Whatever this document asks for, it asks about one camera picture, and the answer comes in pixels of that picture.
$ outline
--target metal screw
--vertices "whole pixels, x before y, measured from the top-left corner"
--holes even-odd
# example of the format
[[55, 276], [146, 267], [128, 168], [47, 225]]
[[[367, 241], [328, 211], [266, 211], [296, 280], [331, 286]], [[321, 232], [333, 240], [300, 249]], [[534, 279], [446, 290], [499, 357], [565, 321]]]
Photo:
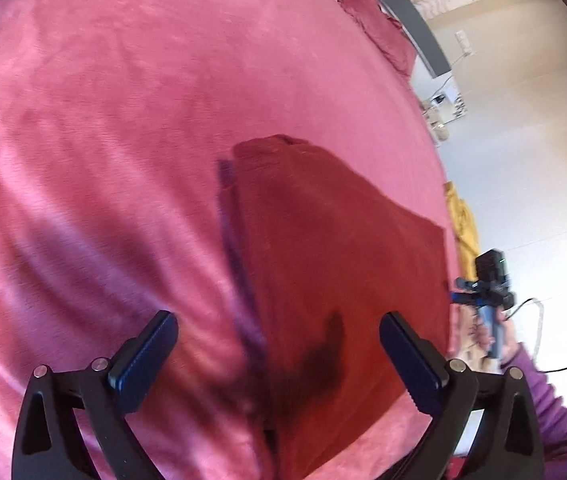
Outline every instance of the metal screw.
[[453, 359], [450, 361], [450, 369], [454, 372], [463, 372], [466, 369], [466, 364], [461, 359]]
[[48, 367], [46, 365], [39, 365], [37, 368], [35, 368], [35, 370], [33, 371], [33, 375], [37, 378], [40, 379], [42, 378], [44, 375], [46, 375], [48, 373]]
[[517, 367], [512, 367], [510, 368], [510, 377], [518, 381], [523, 378], [523, 372]]
[[108, 359], [106, 359], [105, 357], [98, 357], [90, 363], [90, 367], [96, 372], [105, 370], [106, 368], [108, 368]]

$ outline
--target yellow cloth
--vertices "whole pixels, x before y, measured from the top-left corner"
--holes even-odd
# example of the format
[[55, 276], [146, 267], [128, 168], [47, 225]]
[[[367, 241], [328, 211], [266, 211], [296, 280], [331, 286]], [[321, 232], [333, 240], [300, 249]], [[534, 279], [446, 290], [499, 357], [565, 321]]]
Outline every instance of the yellow cloth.
[[479, 256], [480, 249], [475, 218], [465, 200], [459, 198], [452, 182], [447, 182], [444, 189], [448, 211], [457, 238], [457, 253], [459, 254], [461, 272], [466, 280], [476, 281], [475, 258]]

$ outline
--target pink bedsheet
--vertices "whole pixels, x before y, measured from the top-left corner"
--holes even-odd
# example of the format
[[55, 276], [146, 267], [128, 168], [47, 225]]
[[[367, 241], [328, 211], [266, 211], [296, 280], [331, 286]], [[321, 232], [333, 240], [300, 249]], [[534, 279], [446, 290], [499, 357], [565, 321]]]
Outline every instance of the pink bedsheet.
[[[158, 308], [181, 333], [130, 418], [151, 459], [166, 479], [270, 478], [218, 163], [272, 134], [444, 226], [456, 268], [416, 100], [335, 1], [0, 0], [0, 479], [33, 368], [110, 355]], [[313, 476], [369, 479], [426, 422], [406, 397]]]

